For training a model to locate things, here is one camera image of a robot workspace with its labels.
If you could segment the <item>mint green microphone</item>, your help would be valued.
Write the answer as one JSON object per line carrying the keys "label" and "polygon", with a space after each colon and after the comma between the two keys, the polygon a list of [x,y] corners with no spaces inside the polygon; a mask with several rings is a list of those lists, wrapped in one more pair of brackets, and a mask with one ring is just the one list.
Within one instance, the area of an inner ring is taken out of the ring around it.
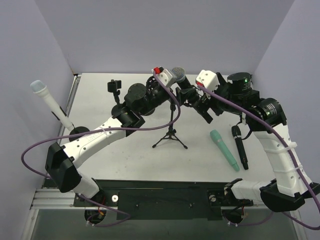
{"label": "mint green microphone", "polygon": [[217,130],[212,130],[210,133],[210,138],[212,141],[216,144],[216,146],[219,148],[229,165],[236,171],[240,171],[240,167],[238,166],[238,163],[232,153],[230,152],[229,148],[223,141],[220,133]]}

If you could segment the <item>black tripod microphone stand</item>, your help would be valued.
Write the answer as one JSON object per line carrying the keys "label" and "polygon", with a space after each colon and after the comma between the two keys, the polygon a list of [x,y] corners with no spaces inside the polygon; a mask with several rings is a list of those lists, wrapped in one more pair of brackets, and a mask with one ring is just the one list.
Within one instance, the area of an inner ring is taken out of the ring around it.
{"label": "black tripod microphone stand", "polygon": [[[176,104],[175,102],[171,99],[170,100],[170,122],[173,121],[174,119],[174,111],[176,110]],[[170,124],[168,127],[168,131],[166,132],[166,134],[159,139],[159,141],[157,141],[152,148],[154,149],[155,147],[157,147],[157,145],[163,141],[163,140],[172,140],[172,141],[177,141],[179,142],[186,150],[188,149],[188,147],[176,136],[177,131],[174,129],[174,124]]]}

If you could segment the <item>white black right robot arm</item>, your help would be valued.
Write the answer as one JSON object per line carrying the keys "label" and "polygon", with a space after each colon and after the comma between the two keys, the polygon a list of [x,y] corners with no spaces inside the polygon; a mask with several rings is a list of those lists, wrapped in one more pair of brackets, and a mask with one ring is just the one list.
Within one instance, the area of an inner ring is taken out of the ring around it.
{"label": "white black right robot arm", "polygon": [[237,179],[227,185],[224,201],[230,205],[239,200],[263,202],[273,212],[295,211],[305,200],[320,192],[303,170],[290,138],[284,110],[274,98],[261,98],[252,89],[248,72],[233,73],[224,79],[217,72],[202,70],[195,79],[204,92],[203,99],[216,115],[223,112],[241,117],[261,143],[275,179],[270,182]]}

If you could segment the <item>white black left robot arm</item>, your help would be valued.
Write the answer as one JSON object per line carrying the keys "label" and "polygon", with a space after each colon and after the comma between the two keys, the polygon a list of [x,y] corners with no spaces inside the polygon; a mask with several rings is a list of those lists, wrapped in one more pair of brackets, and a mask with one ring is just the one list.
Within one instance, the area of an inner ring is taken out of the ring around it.
{"label": "white black left robot arm", "polygon": [[174,75],[170,81],[162,73],[158,79],[150,77],[146,84],[135,83],[128,89],[124,102],[118,102],[111,110],[111,117],[99,128],[89,131],[85,127],[73,130],[73,136],[64,145],[53,143],[48,148],[45,169],[62,193],[74,191],[85,196],[92,206],[103,200],[103,191],[92,178],[81,175],[78,168],[109,144],[128,137],[144,123],[144,116],[151,115],[156,107],[172,99],[170,87],[177,83],[179,89],[189,90],[185,75]]}

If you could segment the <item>black handheld microphone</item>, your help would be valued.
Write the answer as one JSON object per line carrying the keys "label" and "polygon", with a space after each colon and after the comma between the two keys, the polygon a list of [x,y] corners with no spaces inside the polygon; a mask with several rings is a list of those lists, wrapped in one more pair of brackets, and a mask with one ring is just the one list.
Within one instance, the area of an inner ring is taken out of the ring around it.
{"label": "black handheld microphone", "polygon": [[242,166],[245,170],[248,170],[249,169],[248,158],[247,158],[245,147],[243,144],[241,130],[237,125],[234,125],[231,127],[231,133],[235,140],[235,144],[239,154],[239,159],[242,163]]}

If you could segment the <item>grey head black microphone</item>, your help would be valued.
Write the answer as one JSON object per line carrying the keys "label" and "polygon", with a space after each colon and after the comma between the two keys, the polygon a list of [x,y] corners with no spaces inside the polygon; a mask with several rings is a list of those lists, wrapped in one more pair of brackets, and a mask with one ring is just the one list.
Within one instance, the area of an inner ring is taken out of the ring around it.
{"label": "grey head black microphone", "polygon": [[[191,85],[191,83],[189,82],[188,78],[186,77],[186,72],[182,67],[174,67],[171,70],[176,75],[175,83],[178,85],[180,89],[188,89],[188,88],[196,89],[196,87],[194,85]],[[194,104],[193,105],[185,104],[184,106],[193,107]]]}

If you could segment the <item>black clip microphone stand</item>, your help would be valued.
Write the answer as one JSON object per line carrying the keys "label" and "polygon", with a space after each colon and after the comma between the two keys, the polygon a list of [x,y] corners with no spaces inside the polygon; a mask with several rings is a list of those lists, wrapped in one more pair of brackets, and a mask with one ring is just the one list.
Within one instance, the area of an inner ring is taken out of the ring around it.
{"label": "black clip microphone stand", "polygon": [[128,123],[129,120],[129,111],[130,109],[126,103],[120,102],[120,89],[122,88],[121,80],[112,79],[107,83],[107,91],[113,94],[116,105],[111,110],[111,115],[114,119],[118,119],[122,124]]}

